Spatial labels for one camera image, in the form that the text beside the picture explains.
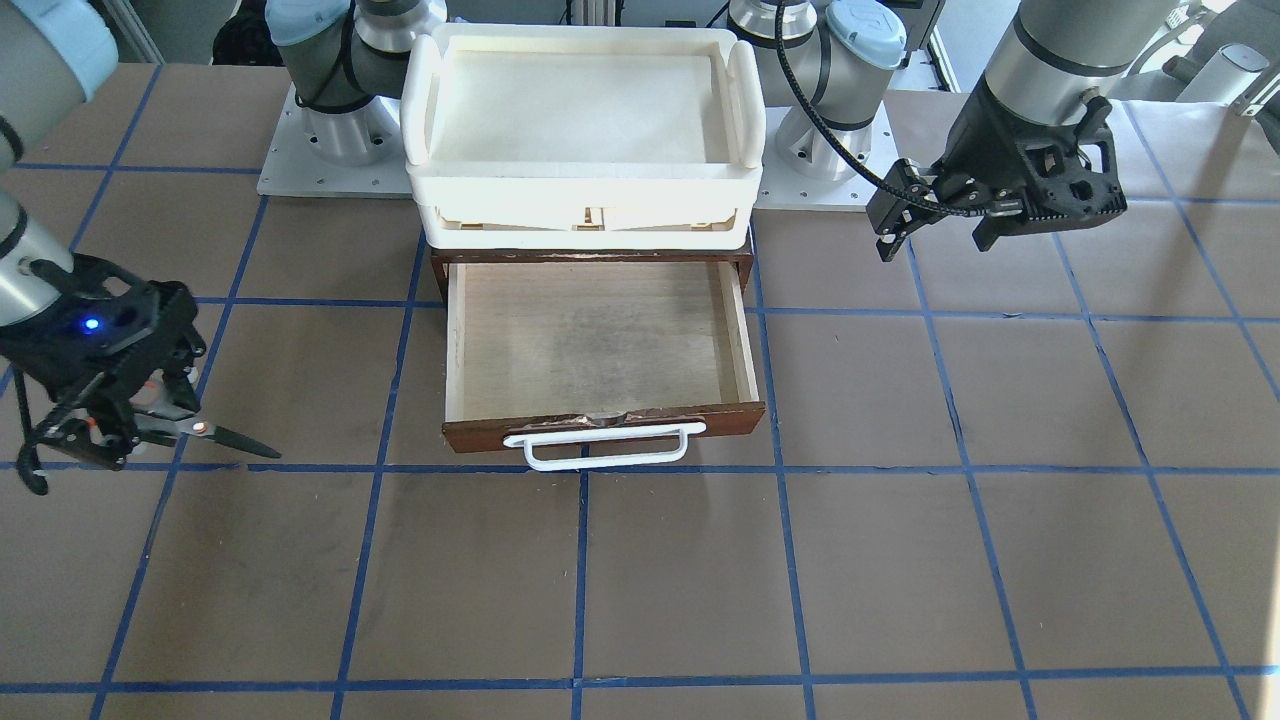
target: wooden drawer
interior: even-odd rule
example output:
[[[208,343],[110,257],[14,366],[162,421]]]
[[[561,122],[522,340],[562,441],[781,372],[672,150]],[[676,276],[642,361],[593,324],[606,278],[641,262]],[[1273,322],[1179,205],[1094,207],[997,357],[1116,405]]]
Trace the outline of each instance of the wooden drawer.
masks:
[[[457,263],[444,437],[539,470],[678,460],[764,414],[731,261]],[[545,445],[676,437],[675,451],[543,461]]]

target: light blue joint cap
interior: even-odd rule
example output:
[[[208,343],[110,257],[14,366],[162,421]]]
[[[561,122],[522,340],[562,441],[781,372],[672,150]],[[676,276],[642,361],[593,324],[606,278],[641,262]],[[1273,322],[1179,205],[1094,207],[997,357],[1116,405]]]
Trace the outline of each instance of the light blue joint cap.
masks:
[[[849,50],[884,70],[906,58],[906,27],[893,10],[876,0],[832,0],[827,27]]]
[[[115,70],[120,55],[111,31],[86,0],[13,0],[76,76],[84,101]]]
[[[266,27],[278,47],[297,45],[329,29],[340,20],[348,0],[268,0]]]

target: blue tape line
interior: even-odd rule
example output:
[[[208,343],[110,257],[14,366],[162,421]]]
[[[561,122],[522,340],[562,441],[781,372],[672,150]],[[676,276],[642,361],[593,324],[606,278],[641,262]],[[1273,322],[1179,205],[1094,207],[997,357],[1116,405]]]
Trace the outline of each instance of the blue tape line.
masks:
[[[202,176],[257,176],[262,173],[262,168],[186,168],[179,165],[120,165],[115,169],[122,173],[174,173]]]
[[[590,447],[582,446],[582,457]],[[590,537],[591,477],[582,470],[577,479],[577,579],[573,585],[573,696],[570,719],[582,720],[582,685],[586,653],[586,552]]]
[[[923,310],[882,310],[873,307],[746,307],[755,315],[836,315],[854,318],[924,318]],[[972,320],[1059,320],[1078,323],[1083,315],[1070,313],[989,313],[980,310],[931,310],[934,318],[961,318]],[[1280,318],[1233,318],[1229,315],[1124,315],[1094,314],[1094,320],[1102,322],[1144,322],[1144,323],[1280,323]]]
[[[1280,200],[1268,197],[1175,197],[1174,201],[1192,205],[1280,205]]]
[[[108,473],[97,465],[87,465],[72,461],[45,462],[50,470],[87,470],[95,473]],[[168,462],[131,462],[134,470],[165,470]],[[527,465],[394,465],[394,464],[250,464],[241,462],[180,462],[178,469],[183,473],[211,473],[218,470],[230,470],[244,468],[250,473],[335,473],[335,474],[372,474],[383,471],[387,474],[402,475],[434,475],[434,474],[530,474]],[[12,470],[13,461],[0,460],[0,470]],[[783,471],[788,475],[963,475],[966,471],[975,474],[1087,474],[1087,475],[1143,475],[1156,473],[1157,475],[1213,475],[1213,477],[1280,477],[1280,468],[1172,468],[1158,466],[1076,466],[1076,465],[785,465]],[[637,465],[632,468],[599,468],[591,470],[595,474],[721,474],[721,475],[762,475],[776,473],[773,465]],[[550,474],[577,474],[577,470],[556,470]]]
[[[218,168],[198,165],[119,165],[119,159],[110,165],[92,165],[82,163],[18,163],[14,165],[20,170],[72,170],[101,173],[111,169],[120,173],[179,173],[179,174],[205,174],[205,176],[257,176],[262,168]]]
[[[756,242],[755,224],[749,225],[751,250],[755,254],[755,305],[767,307],[764,302],[764,256]],[[782,430],[778,421],[778,393],[773,382],[773,354],[769,351],[769,324],[765,318],[768,313],[758,313],[756,320],[760,329],[760,355],[764,365],[764,391],[769,410],[769,437],[773,441],[773,474],[778,491],[778,518],[782,524],[782,550],[787,562],[787,587],[791,592],[791,618],[796,634],[796,655],[799,656],[800,673],[804,678],[810,676],[809,666],[809,634],[804,621],[804,602],[800,598],[800,573],[796,568],[795,536],[791,532],[791,500],[787,492],[786,461],[782,457]],[[806,720],[817,720],[818,710],[813,700],[813,683],[803,682],[804,711]]]
[[[18,163],[14,168],[19,170],[77,170],[105,173],[110,169],[110,165],[81,165],[76,163]]]
[[[1160,164],[1160,158],[1156,158],[1156,152],[1151,147],[1151,142],[1147,141],[1147,135],[1142,131],[1138,124],[1138,118],[1134,117],[1133,110],[1129,105],[1124,105],[1124,111],[1129,115],[1129,122],[1133,123],[1133,129],[1138,133],[1138,141],[1142,142],[1143,150],[1147,151],[1147,156],[1151,158],[1152,165],[1156,167],[1156,174],[1160,176],[1160,182],[1165,184],[1170,195],[1174,195],[1174,184],[1169,181],[1169,174],[1165,173],[1165,168]],[[1204,243],[1201,242],[1199,233],[1196,232],[1196,227],[1192,224],[1190,215],[1187,214],[1187,208],[1181,201],[1175,200],[1174,208],[1178,209],[1178,215],[1183,220],[1183,225],[1187,227],[1187,232],[1192,236],[1192,242],[1196,245],[1196,251],[1199,252],[1202,260],[1204,260],[1204,266],[1208,269],[1208,274],[1213,278],[1213,284],[1217,286],[1217,291],[1222,295],[1222,300],[1226,302],[1226,309],[1230,310],[1231,318],[1235,319],[1240,328],[1240,334],[1244,336],[1244,342],[1249,346],[1249,351],[1253,352],[1253,359],[1258,364],[1258,369],[1262,370],[1262,375],[1266,378],[1267,384],[1271,386],[1271,395],[1275,396],[1276,402],[1280,402],[1280,384],[1276,383],[1276,378],[1271,374],[1271,368],[1267,361],[1262,357],[1262,352],[1258,350],[1258,343],[1253,341],[1253,333],[1249,332],[1249,327],[1244,323],[1240,316],[1240,310],[1235,305],[1235,300],[1231,299],[1231,293],[1226,290],[1226,283],[1222,282],[1222,275],[1219,274],[1217,268],[1213,266],[1213,259],[1210,258],[1208,250]]]
[[[408,297],[412,301],[417,297],[417,283],[422,274],[422,264],[426,259],[426,232],[417,236],[417,252],[413,256],[413,269],[410,275]],[[374,482],[369,491],[369,510],[365,516],[365,536],[360,544],[360,560],[356,565],[356,582],[351,591],[351,609],[347,612],[347,632],[342,641],[342,657],[338,661],[338,687],[333,694],[333,706],[329,716],[332,720],[342,717],[342,706],[346,700],[347,678],[351,673],[351,656],[356,647],[356,630],[360,625],[360,611],[365,600],[365,580],[369,577],[369,556],[374,547],[374,529],[378,523],[378,502],[383,492],[383,477],[387,464],[387,454],[392,441],[392,425],[396,420],[396,402],[399,398],[401,378],[404,375],[404,356],[408,354],[408,341],[413,329],[413,307],[404,307],[404,316],[401,322],[399,342],[396,346],[396,373],[392,375],[390,388],[387,392],[387,409],[383,413],[383,432],[378,441],[378,470],[374,473]]]
[[[156,68],[151,72],[151,79],[147,82],[147,88],[142,91],[142,99],[138,100],[138,108],[133,111],[133,117],[129,118],[129,127],[124,129],[124,137],[120,138],[120,145],[115,149],[115,155],[111,155],[111,168],[120,167],[120,160],[124,159],[124,151],[129,147],[129,141],[133,140],[133,133],[138,129],[138,122],[142,120],[142,113],[146,111],[147,102],[151,101],[151,91],[155,90],[163,69],[164,65],[156,65]]]
[[[567,691],[572,679],[558,678],[507,678],[461,680],[349,680],[347,693],[370,692],[458,692],[458,691]]]
[[[1080,667],[1030,670],[1033,680],[1114,680],[1119,678],[1221,678],[1222,669],[1212,665],[1187,667]]]
[[[956,409],[955,392],[951,388],[951,377],[947,373],[946,360],[942,356],[942,345],[938,342],[938,332],[934,323],[934,313],[929,309],[929,297],[924,291],[924,278],[920,274],[920,263],[915,256],[915,246],[910,241],[906,243],[906,256],[911,268],[911,278],[915,281],[915,292],[920,299],[920,309],[924,313],[924,327],[929,334],[929,345],[933,348],[933,360],[938,369],[938,379],[942,383],[942,393],[947,402],[947,414],[951,418],[951,430],[956,441],[956,451],[960,454],[960,462],[964,466],[965,483],[969,487],[969,496],[973,500],[974,515],[978,520],[978,530],[982,533],[982,544],[987,552],[987,565],[991,569],[991,579],[996,587],[996,598],[1000,601],[1000,614],[1005,621],[1005,632],[1009,634],[1009,650],[1014,657],[1014,667],[1018,671],[1018,683],[1023,691],[1023,702],[1027,705],[1029,720],[1037,720],[1036,698],[1032,696],[1030,680],[1027,675],[1027,662],[1023,659],[1021,643],[1018,642],[1018,626],[1014,623],[1014,610],[1009,603],[1009,593],[1005,589],[1005,580],[1000,573],[1000,559],[996,555],[996,542],[991,536],[991,525],[987,521],[987,511],[982,502],[982,489],[978,487],[978,478],[973,471],[969,459],[969,447],[964,439],[964,427],[960,424],[960,411]]]
[[[1236,675],[1276,676],[1280,666],[1242,665]],[[458,691],[570,691],[618,688],[733,688],[733,687],[799,687],[813,685],[925,685],[966,683],[1009,683],[1020,675],[1034,682],[1106,680],[1124,678],[1221,678],[1222,669],[1213,665],[1146,666],[1146,667],[1064,667],[1028,670],[968,670],[950,673],[852,673],[823,675],[672,675],[611,678],[462,678],[462,679],[375,679],[349,680],[346,692],[458,692]],[[90,694],[99,683],[0,683],[0,694]],[[333,680],[178,680],[110,683],[110,694],[146,693],[329,693],[338,688]]]
[[[444,309],[443,302],[436,302],[431,300],[334,300],[326,297],[211,297],[201,296],[196,299],[196,302],[204,302],[206,305],[271,305],[271,306],[285,306],[285,307],[385,307],[385,309],[403,309],[412,307],[419,310],[440,310]]]
[[[152,86],[155,85],[156,77],[157,76],[152,76],[151,78]],[[257,242],[257,233],[262,228],[262,217],[266,214],[266,204],[268,197],[264,196],[259,201],[257,213],[253,217],[253,224],[250,227],[248,240],[244,242],[244,250],[241,252],[239,264],[236,266],[236,277],[232,279],[230,287],[232,297],[234,297],[236,291],[239,290],[241,281],[244,278],[244,270],[248,268],[250,256],[253,254],[253,245]],[[223,338],[227,334],[227,323],[230,318],[230,313],[232,306],[228,305],[223,310],[221,318],[218,320],[218,331],[214,332],[214,340],[209,343],[209,354],[205,356],[205,372],[201,373],[200,380],[196,383],[195,389],[197,397],[204,397],[205,388],[209,384],[209,378],[212,375],[214,360],[218,357],[218,351],[221,348]],[[111,684],[111,680],[115,676],[115,669],[120,662],[120,653],[124,651],[124,641],[129,634],[129,625],[133,623],[133,612],[137,609],[138,596],[142,592],[142,582],[146,579],[147,569],[151,566],[151,550],[155,546],[155,538],[160,529],[160,520],[164,516],[165,507],[169,505],[169,497],[173,495],[173,486],[182,466],[182,456],[187,450],[187,439],[188,438],[183,436],[178,439],[178,445],[174,448],[173,461],[169,465],[169,474],[165,477],[164,489],[160,492],[160,501],[156,503],[156,511],[151,519],[151,529],[147,532],[147,539],[142,547],[142,557],[138,560],[138,569],[134,571],[133,584],[129,588],[129,596],[124,603],[124,611],[120,615],[120,625],[116,628],[115,641],[111,643],[111,652],[108,656],[106,667],[102,670],[101,689],[93,698],[93,708],[90,712],[90,720],[100,720],[102,716],[102,706],[106,702],[108,693],[106,688]]]
[[[1230,662],[1228,661],[1222,641],[1213,625],[1213,619],[1210,616],[1208,603],[1204,602],[1204,594],[1201,592],[1199,583],[1196,582],[1196,574],[1192,571],[1190,561],[1187,559],[1187,551],[1183,547],[1181,538],[1178,536],[1178,528],[1174,525],[1172,514],[1165,503],[1165,496],[1160,489],[1160,482],[1156,479],[1156,473],[1151,466],[1151,460],[1147,457],[1147,450],[1143,447],[1142,438],[1138,434],[1138,425],[1133,420],[1133,414],[1129,410],[1129,402],[1125,400],[1124,392],[1120,388],[1120,379],[1115,373],[1115,368],[1111,365],[1111,357],[1107,356],[1107,351],[1102,345],[1102,336],[1098,333],[1097,325],[1092,319],[1088,319],[1089,305],[1084,299],[1084,291],[1080,287],[1080,281],[1075,277],[1075,269],[1071,266],[1071,260],[1066,255],[1066,247],[1062,245],[1062,238],[1057,233],[1051,233],[1051,237],[1053,240],[1053,246],[1057,249],[1059,259],[1062,261],[1062,268],[1066,270],[1068,279],[1071,283],[1071,290],[1075,292],[1075,300],[1080,305],[1080,311],[1087,318],[1085,325],[1089,329],[1089,337],[1093,340],[1098,360],[1102,363],[1102,369],[1107,375],[1107,383],[1111,386],[1111,392],[1115,395],[1116,404],[1120,406],[1125,428],[1129,430],[1129,438],[1133,441],[1134,450],[1138,452],[1138,459],[1146,470],[1144,474],[1147,477],[1147,484],[1151,488],[1152,497],[1156,500],[1156,506],[1160,510],[1160,518],[1165,524],[1165,530],[1169,533],[1169,541],[1174,546],[1174,553],[1178,556],[1178,564],[1183,569],[1183,575],[1185,577],[1192,597],[1196,601],[1196,609],[1199,611],[1201,621],[1204,624],[1204,632],[1208,634],[1210,643],[1213,646],[1213,653],[1217,656],[1220,671],[1226,676],[1231,697],[1235,700],[1242,720],[1249,720],[1249,711],[1244,703],[1244,696],[1240,693],[1239,683],[1235,682],[1235,675],[1233,674]]]
[[[1280,665],[1238,665],[1234,670],[1236,675],[1248,675],[1253,678],[1271,678],[1280,675]]]

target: white tray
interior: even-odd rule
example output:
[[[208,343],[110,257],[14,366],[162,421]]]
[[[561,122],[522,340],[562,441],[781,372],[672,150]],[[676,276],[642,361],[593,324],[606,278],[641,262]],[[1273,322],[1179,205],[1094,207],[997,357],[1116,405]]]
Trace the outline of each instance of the white tray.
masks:
[[[435,247],[733,250],[762,177],[755,58],[727,31],[442,26],[401,120]]]

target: drawer handle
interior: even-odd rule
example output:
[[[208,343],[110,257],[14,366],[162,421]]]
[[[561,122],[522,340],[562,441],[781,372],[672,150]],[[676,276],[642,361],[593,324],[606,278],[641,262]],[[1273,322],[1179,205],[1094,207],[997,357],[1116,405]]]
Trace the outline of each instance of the drawer handle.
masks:
[[[689,451],[689,436],[707,432],[707,423],[673,423],[669,425],[636,425],[623,428],[593,428],[589,430],[561,430],[554,433],[531,433],[507,436],[502,443],[507,447],[524,447],[525,461],[540,473],[554,470],[589,470],[591,468],[617,468],[618,465],[654,465],[675,462]],[[580,442],[600,442],[608,439],[654,439],[667,436],[680,438],[680,447],[659,452],[636,452],[632,455],[609,455],[607,457],[566,457],[563,460],[539,460],[534,448],[544,445],[573,445]]]

